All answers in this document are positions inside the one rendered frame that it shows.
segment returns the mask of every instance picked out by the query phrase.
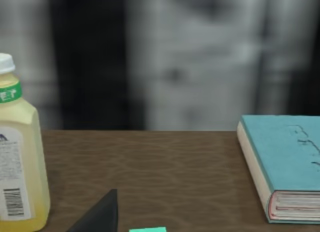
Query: green label on bottle neck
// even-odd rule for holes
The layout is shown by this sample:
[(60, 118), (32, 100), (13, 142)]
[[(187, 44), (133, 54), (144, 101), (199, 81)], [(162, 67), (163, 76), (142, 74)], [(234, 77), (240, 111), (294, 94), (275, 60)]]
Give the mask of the green label on bottle neck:
[(0, 88), (0, 104), (15, 101), (22, 96), (20, 82), (15, 85)]

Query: plastic bottle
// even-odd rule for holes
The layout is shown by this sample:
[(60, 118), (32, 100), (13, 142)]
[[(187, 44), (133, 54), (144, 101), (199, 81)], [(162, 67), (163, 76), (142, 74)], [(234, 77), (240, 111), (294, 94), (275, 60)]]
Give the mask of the plastic bottle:
[(38, 112), (14, 70), (0, 53), (0, 232), (35, 232), (48, 219), (49, 187)]

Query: table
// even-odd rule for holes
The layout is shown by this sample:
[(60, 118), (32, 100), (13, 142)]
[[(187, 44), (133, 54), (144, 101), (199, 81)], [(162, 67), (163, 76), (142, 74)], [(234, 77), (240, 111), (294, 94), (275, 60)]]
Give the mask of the table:
[(235, 132), (44, 131), (51, 214), (64, 232), (118, 189), (119, 232), (316, 232), (268, 224)]

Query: dark triangular object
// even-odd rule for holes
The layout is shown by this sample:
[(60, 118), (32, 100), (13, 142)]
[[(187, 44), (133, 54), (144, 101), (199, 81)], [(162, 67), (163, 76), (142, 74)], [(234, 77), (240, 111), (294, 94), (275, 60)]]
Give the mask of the dark triangular object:
[(67, 232), (117, 232), (117, 190), (112, 189)]

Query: bottle label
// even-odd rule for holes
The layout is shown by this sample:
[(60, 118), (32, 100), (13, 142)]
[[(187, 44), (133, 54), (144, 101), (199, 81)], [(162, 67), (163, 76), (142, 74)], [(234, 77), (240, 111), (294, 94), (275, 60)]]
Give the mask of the bottle label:
[(32, 218), (22, 160), (23, 136), (0, 127), (0, 221)]
[(15, 85), (0, 88), (0, 104), (15, 101), (22, 96), (22, 89), (20, 82)]

